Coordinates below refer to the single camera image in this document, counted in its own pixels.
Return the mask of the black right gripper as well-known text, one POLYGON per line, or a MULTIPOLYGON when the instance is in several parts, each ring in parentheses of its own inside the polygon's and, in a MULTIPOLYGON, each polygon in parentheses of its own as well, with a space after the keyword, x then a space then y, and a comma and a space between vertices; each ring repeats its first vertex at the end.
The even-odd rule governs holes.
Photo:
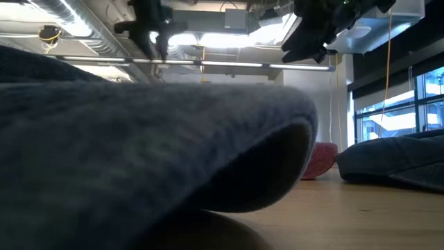
POLYGON ((328 55, 323 44, 350 29, 369 10, 386 13, 395 0, 294 0, 294 13, 301 18, 293 34, 282 45, 282 62, 313 59, 320 64, 328 55))

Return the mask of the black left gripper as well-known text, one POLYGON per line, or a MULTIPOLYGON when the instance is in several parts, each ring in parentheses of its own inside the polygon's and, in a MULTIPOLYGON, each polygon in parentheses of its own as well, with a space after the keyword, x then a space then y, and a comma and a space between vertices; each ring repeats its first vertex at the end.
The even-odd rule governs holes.
POLYGON ((159 35, 156 37, 156 49, 161 59, 167 58, 169 39, 176 34, 183 33, 188 26, 182 22, 169 22, 173 18, 173 10, 169 6, 162 5, 160 0, 128 0, 128 5, 133 7, 137 21, 117 22, 114 32, 122 34, 127 32, 128 39, 144 53, 147 58, 153 57, 149 31, 142 23, 160 23, 159 35))

